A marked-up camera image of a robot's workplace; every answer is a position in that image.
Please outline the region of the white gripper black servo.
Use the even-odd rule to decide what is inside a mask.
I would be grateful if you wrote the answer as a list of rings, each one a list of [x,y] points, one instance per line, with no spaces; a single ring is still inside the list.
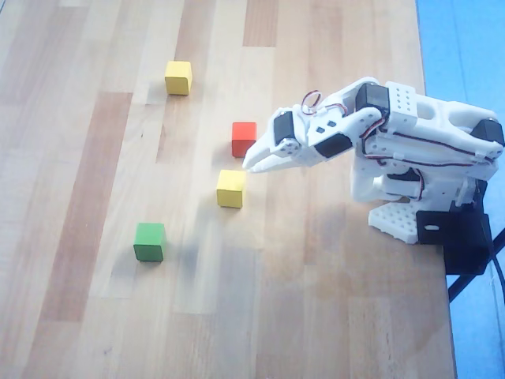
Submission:
[[[247,150],[244,170],[278,171],[339,156],[355,145],[356,115],[345,116],[334,109],[308,116],[295,106],[280,110],[271,120],[270,131]]]

